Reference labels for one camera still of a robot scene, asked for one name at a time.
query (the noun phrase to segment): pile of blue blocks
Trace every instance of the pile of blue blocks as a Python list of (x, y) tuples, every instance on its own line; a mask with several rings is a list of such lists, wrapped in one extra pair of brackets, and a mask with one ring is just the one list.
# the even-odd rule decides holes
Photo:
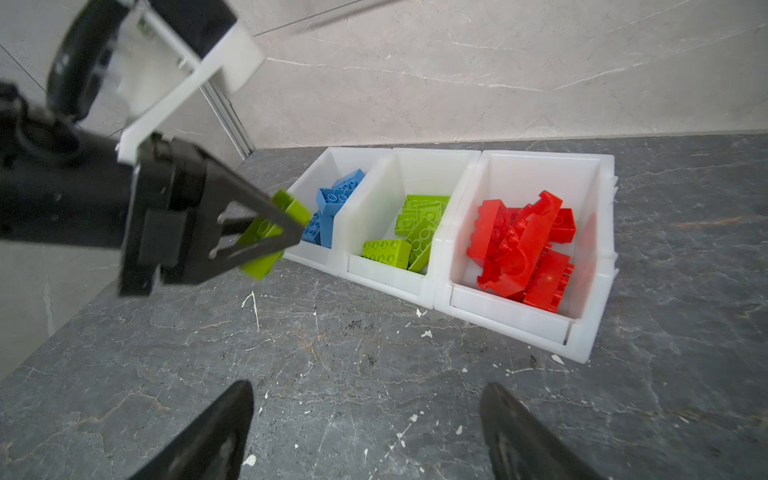
[(331, 188), (320, 188), (317, 191), (317, 211), (312, 215), (310, 224), (304, 229), (301, 240), (330, 248), (333, 241), (333, 218), (352, 195), (365, 174), (357, 169), (346, 177), (338, 179)]

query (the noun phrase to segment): gray marble countertop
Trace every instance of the gray marble countertop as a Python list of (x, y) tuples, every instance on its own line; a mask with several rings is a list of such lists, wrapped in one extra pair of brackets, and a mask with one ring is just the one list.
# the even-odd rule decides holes
[[(621, 271), (588, 364), (286, 260), (262, 283), (107, 288), (0, 383), (0, 478), (126, 478), (241, 378), (242, 478), (491, 478), (488, 381), (606, 478), (768, 476), (768, 136), (428, 147), (616, 156)], [(322, 151), (240, 171), (274, 192)]]

